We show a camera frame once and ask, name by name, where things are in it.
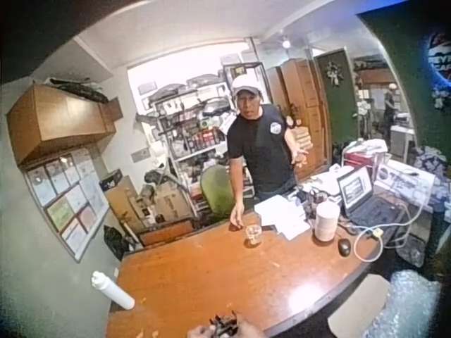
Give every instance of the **neon sign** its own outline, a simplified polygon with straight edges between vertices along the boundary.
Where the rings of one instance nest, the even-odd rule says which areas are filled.
[[[451,38],[447,33],[432,35],[428,46],[428,61],[434,71],[451,85]]]

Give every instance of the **laptop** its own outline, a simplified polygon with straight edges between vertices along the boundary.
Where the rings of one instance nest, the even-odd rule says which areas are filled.
[[[365,166],[338,178],[345,215],[355,225],[373,227],[393,223],[401,213],[395,204],[373,193]]]

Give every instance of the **laptop keyboard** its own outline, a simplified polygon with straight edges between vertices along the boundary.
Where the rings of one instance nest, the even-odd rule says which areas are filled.
[[[373,227],[395,222],[399,212],[390,202],[373,196],[352,213],[350,220],[361,227]]]

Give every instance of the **person in background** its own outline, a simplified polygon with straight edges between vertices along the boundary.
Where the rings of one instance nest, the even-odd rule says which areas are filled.
[[[234,338],[266,338],[266,335],[255,325],[248,322],[241,313],[236,313],[238,332]],[[213,330],[209,327],[198,326],[190,330],[187,338],[211,338]]]
[[[385,93],[385,110],[383,112],[383,139],[387,144],[388,151],[390,152],[391,147],[391,127],[395,122],[395,101],[393,100],[393,95],[395,94],[397,85],[390,83],[388,85],[388,91]]]
[[[293,165],[301,165],[307,154],[300,149],[286,119],[272,104],[261,104],[261,87],[255,77],[244,74],[232,83],[233,96],[240,112],[227,133],[230,177],[235,207],[232,224],[242,227],[243,173],[242,159],[252,176],[255,196],[263,201],[284,194],[296,185]]]

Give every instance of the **computer mouse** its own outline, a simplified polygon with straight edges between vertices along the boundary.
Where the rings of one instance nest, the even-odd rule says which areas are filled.
[[[351,241],[348,238],[338,240],[338,252],[342,257],[348,257],[351,254]]]

